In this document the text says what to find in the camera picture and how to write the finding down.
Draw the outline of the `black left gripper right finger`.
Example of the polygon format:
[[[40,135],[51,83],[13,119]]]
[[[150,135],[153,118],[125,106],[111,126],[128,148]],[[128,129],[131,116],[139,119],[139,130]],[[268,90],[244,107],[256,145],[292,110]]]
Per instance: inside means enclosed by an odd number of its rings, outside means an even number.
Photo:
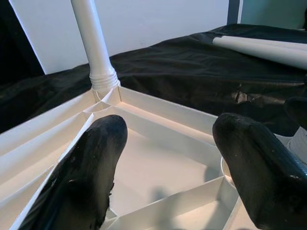
[[[307,169],[266,126],[224,113],[213,138],[258,229],[306,229]]]

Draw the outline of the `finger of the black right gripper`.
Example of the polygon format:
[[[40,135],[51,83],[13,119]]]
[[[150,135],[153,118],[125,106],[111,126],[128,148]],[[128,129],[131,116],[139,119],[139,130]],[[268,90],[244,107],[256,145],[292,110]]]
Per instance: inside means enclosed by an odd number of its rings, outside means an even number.
[[[304,97],[292,97],[285,101],[284,109],[287,115],[299,124],[300,127],[307,126],[307,99]]]

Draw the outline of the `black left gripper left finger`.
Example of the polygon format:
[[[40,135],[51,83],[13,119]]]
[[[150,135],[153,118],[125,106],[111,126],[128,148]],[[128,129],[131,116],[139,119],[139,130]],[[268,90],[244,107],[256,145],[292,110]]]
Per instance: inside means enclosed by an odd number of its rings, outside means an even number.
[[[119,115],[94,121],[58,163],[24,219],[25,230],[98,230],[127,142]]]

